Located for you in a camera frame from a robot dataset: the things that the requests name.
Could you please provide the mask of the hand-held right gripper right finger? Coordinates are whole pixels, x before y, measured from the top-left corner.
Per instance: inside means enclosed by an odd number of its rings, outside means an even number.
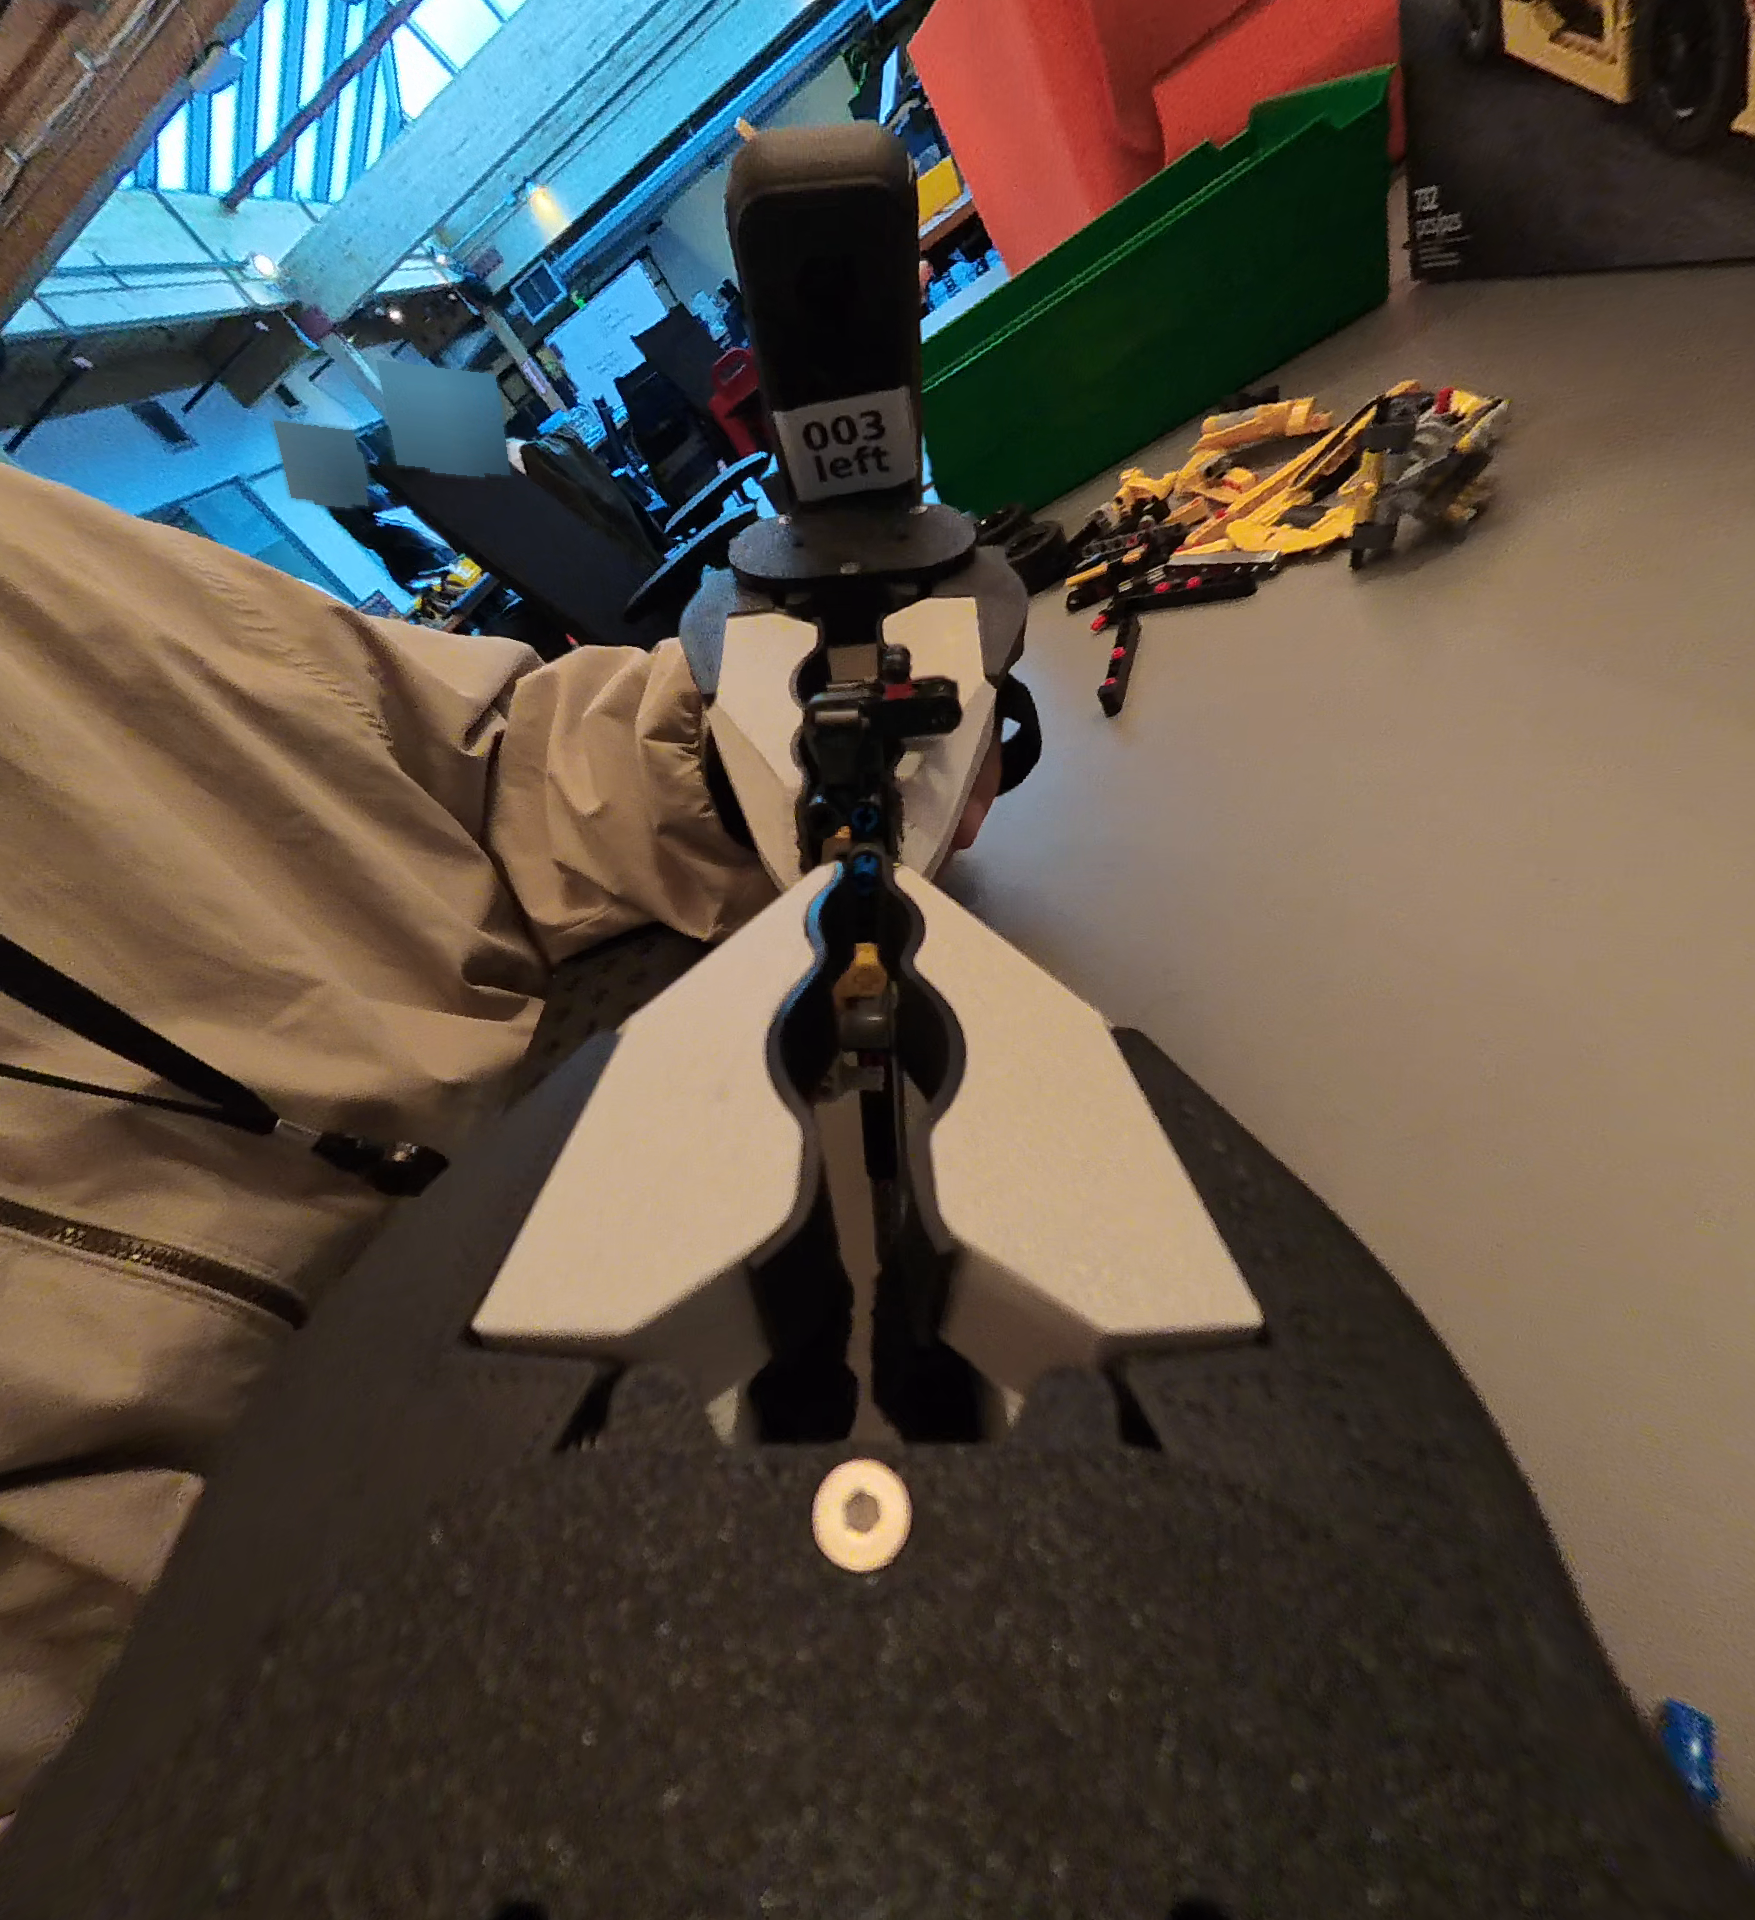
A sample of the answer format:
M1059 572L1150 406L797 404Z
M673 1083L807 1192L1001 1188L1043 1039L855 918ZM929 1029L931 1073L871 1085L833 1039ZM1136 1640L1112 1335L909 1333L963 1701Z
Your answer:
M1105 1018L931 882L903 895L963 1057L927 1134L945 1344L1023 1400L1057 1370L1254 1338L1264 1316Z

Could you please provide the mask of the green plastic bin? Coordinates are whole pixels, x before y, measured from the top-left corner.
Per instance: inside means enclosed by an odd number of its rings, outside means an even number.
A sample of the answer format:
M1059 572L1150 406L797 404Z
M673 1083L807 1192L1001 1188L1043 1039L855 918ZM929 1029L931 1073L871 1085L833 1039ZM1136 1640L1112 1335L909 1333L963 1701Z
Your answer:
M1041 508L1378 308L1392 70L1250 108L923 344L937 496Z

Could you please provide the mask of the grey desk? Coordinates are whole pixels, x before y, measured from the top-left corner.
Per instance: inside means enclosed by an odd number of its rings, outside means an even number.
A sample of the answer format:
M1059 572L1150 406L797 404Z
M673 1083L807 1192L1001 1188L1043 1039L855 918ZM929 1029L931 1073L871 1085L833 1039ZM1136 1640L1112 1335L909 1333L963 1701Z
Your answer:
M1402 287L1276 372L1510 402L1458 545L1059 592L965 901L1314 1188L1504 1430L1755 1840L1755 266Z

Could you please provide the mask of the person's left forearm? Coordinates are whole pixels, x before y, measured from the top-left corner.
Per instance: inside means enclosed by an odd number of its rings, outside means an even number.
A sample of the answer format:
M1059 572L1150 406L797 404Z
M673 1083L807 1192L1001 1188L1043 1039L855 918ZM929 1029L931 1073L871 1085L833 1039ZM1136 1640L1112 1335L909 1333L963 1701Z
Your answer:
M717 944L773 882L717 798L703 692L677 639L541 662L505 639L365 619L421 750L483 769L475 834L547 963L661 926Z

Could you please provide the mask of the pile of yellow toy bricks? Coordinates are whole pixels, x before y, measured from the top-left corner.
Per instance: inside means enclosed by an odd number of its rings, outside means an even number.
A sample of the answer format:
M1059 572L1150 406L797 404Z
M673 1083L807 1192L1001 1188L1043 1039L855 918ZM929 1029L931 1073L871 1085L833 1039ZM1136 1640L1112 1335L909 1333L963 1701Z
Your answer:
M1063 587L1097 630L1246 599L1304 560L1342 555L1360 572L1406 530L1464 534L1488 503L1508 416L1502 397L1404 380L1336 422L1270 388L1206 416L1168 474L1124 470L1079 528L1009 506L979 520L979 545L1001 548L1031 595Z

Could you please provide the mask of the orange plastic carry case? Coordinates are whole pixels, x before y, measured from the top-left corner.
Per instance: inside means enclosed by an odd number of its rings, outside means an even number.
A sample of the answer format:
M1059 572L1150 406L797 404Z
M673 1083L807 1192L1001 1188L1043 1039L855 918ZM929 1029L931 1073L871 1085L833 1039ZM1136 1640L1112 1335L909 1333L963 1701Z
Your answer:
M1394 2L937 2L907 45L1017 276L1250 111L1398 59Z

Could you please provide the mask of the black office chair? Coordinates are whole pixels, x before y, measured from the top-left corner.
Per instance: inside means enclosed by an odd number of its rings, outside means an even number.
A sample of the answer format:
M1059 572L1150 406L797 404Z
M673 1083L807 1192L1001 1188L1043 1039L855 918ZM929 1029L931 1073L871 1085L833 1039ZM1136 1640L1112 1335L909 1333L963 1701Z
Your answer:
M767 512L757 496L771 474L773 456L763 449L753 451L721 466L669 517L663 560L623 608L623 627L633 645L655 647L677 632L703 575L723 568L731 541Z

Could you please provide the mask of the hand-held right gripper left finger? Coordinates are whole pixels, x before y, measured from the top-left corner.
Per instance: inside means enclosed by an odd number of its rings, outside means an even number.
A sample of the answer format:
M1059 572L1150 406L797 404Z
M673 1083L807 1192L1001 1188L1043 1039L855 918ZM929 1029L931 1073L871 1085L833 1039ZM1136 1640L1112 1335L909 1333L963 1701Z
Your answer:
M663 1366L707 1409L773 1363L759 1268L817 1197L773 1047L813 978L813 870L623 1022L471 1318L485 1352Z

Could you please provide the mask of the toy car box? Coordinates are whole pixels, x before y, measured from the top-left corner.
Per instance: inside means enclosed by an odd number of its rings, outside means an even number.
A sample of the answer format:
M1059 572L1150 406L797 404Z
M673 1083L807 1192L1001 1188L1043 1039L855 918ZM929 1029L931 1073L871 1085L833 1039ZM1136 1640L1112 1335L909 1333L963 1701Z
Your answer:
M1420 283L1755 263L1755 2L1402 2Z

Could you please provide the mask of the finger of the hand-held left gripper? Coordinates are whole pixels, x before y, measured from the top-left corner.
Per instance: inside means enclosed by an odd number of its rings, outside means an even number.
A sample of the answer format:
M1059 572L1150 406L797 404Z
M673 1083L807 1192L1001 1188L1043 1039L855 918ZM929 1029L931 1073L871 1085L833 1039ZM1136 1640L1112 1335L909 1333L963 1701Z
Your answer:
M985 767L997 688L985 672L979 608L971 599L927 596L891 613L883 641L903 647L917 681L955 684L953 732L909 744L895 769L899 800L897 863L931 882L953 850L969 796Z
M729 617L707 709L729 788L759 865L779 895L795 888L807 870L801 811L809 775L801 755L805 711L797 677L817 642L815 627L789 613Z

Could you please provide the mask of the blue toy brick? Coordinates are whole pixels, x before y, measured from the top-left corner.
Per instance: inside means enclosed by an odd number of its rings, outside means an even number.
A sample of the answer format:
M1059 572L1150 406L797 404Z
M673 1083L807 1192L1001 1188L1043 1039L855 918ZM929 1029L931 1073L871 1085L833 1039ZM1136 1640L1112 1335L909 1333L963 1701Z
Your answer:
M1656 1704L1656 1741L1688 1802L1714 1814L1720 1789L1712 1718L1692 1702L1666 1697Z

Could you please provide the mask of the toy brick chassis assembly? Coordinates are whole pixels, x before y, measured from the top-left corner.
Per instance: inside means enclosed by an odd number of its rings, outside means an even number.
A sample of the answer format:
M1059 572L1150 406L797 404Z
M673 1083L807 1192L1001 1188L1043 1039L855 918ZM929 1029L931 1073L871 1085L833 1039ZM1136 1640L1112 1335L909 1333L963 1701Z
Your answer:
M927 929L903 888L897 778L959 716L953 681L919 678L901 645L883 645L873 678L819 684L799 721L797 848L821 886L801 920L811 966L773 1057L801 1111L855 1100L881 1258L927 1224L927 1129L963 1069L955 1018L917 968Z

